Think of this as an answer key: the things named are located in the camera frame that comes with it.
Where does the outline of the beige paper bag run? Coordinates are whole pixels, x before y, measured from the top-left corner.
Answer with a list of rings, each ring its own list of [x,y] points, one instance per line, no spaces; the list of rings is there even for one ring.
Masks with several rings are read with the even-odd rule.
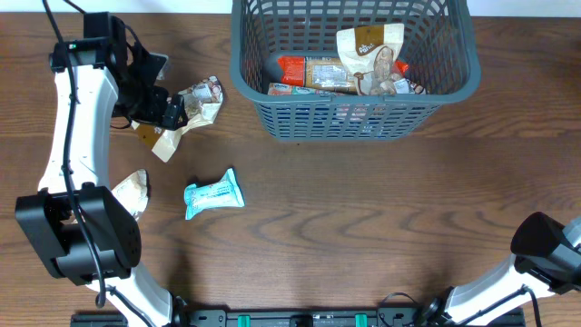
[[[147,172],[139,169],[130,174],[113,188],[112,194],[134,220],[138,221],[149,202]]]

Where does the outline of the teal snack pack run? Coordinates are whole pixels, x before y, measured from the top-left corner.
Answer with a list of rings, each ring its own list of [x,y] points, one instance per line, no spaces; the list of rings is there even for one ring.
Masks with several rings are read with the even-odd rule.
[[[186,205],[186,221],[190,221],[204,210],[245,206],[241,188],[232,168],[229,168],[221,180],[216,183],[204,186],[193,183],[187,186],[184,190],[183,200]]]

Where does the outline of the orange tan pasta package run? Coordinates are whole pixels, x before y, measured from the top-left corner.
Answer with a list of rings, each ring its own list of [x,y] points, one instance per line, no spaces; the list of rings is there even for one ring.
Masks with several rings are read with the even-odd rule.
[[[355,84],[338,57],[284,55],[277,60],[281,82],[310,93],[357,94]]]

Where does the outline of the beige cookie bag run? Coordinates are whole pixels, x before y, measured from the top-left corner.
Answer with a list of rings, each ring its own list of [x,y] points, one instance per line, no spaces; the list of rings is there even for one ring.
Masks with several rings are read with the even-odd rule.
[[[426,94],[406,77],[409,67],[399,60],[405,25],[367,25],[336,33],[338,54],[358,95]]]

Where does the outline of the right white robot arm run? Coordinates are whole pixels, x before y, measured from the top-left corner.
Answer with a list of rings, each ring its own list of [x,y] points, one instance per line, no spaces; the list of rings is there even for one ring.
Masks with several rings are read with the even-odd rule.
[[[451,289],[443,316],[457,325],[485,326],[538,298],[580,290],[580,220],[567,225],[545,213],[518,227],[511,254],[474,282]]]

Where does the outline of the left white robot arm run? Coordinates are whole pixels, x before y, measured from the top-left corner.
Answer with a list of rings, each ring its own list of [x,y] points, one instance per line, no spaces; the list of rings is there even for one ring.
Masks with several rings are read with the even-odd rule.
[[[182,299],[142,264],[135,218],[109,186],[111,121],[176,130],[187,124],[183,98],[156,85],[166,57],[127,42],[130,26],[107,12],[84,16],[79,40],[58,40],[49,64],[57,115],[49,162],[15,219],[48,273],[92,289],[131,326],[185,326]]]

